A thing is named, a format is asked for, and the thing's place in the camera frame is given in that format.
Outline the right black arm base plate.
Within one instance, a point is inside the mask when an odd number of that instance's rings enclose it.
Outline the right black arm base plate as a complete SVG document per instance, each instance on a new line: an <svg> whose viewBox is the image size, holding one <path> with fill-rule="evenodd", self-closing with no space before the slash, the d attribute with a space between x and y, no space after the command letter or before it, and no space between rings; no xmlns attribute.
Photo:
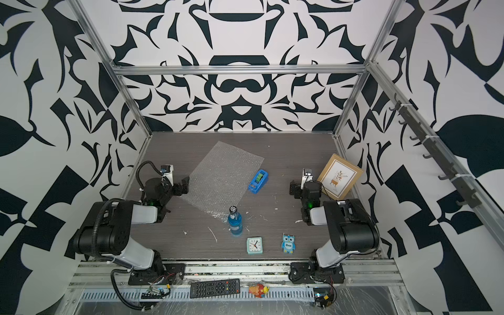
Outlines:
<svg viewBox="0 0 504 315"><path fill-rule="evenodd" d="M290 282L294 284L343 284L345 282L345 274L342 266L336 266L330 269L319 269L305 262L292 262L290 264L288 278Z"/></svg>

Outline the blue tape dispenser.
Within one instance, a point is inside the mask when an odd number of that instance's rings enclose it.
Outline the blue tape dispenser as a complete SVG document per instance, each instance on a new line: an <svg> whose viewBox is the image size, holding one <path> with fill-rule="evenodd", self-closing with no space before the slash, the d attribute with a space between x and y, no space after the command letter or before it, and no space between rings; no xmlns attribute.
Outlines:
<svg viewBox="0 0 504 315"><path fill-rule="evenodd" d="M262 187L265 186L268 179L269 174L265 170L258 170L258 172L251 180L250 184L248 185L248 190L253 194L257 194L262 189Z"/></svg>

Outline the clear bubble wrap sheet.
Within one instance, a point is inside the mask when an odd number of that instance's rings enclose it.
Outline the clear bubble wrap sheet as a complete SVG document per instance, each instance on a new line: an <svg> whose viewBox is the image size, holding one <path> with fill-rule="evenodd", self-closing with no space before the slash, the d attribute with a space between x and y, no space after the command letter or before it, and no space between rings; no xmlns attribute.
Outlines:
<svg viewBox="0 0 504 315"><path fill-rule="evenodd" d="M185 202L227 222L228 210L240 203L264 158L219 141L190 174Z"/></svg>

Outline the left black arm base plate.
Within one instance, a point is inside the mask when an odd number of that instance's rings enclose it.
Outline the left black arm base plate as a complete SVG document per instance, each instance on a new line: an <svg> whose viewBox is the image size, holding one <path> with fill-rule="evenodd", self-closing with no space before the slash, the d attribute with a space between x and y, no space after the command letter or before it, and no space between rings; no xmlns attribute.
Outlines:
<svg viewBox="0 0 504 315"><path fill-rule="evenodd" d="M156 271L154 268L134 270L129 277L128 284L130 286L178 285L184 280L185 268L184 263L168 263L164 264L161 271Z"/></svg>

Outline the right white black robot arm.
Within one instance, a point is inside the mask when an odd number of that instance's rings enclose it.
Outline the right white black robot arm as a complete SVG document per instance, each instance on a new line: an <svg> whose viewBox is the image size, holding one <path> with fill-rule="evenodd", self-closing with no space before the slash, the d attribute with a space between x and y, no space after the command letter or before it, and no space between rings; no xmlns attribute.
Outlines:
<svg viewBox="0 0 504 315"><path fill-rule="evenodd" d="M290 182L289 193L301 201L302 221L308 226L326 226L329 240L316 249L308 263L313 275L337 268L353 255L371 255L380 246L378 228L359 199L320 201L323 184Z"/></svg>

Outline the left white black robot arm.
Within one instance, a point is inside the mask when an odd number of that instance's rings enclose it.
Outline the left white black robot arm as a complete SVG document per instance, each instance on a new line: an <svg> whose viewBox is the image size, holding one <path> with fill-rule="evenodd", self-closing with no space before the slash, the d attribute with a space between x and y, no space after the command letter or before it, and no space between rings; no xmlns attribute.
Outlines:
<svg viewBox="0 0 504 315"><path fill-rule="evenodd" d="M174 196L189 193L190 177L173 178L174 167L156 167L143 161L135 172L140 200L112 198L96 202L72 239L76 253L114 263L131 273L130 284L159 284L172 281L183 270L164 265L161 254L131 237L131 227L162 223Z"/></svg>

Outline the blue liquid glass bottle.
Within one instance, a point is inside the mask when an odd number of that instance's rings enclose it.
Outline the blue liquid glass bottle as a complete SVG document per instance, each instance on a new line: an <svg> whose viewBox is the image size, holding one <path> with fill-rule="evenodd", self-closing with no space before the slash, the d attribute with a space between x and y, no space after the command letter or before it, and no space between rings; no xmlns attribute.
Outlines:
<svg viewBox="0 0 504 315"><path fill-rule="evenodd" d="M234 236L240 236L243 231L242 216L238 212L236 206L231 206L229 208L228 214L228 224L230 226L230 231Z"/></svg>

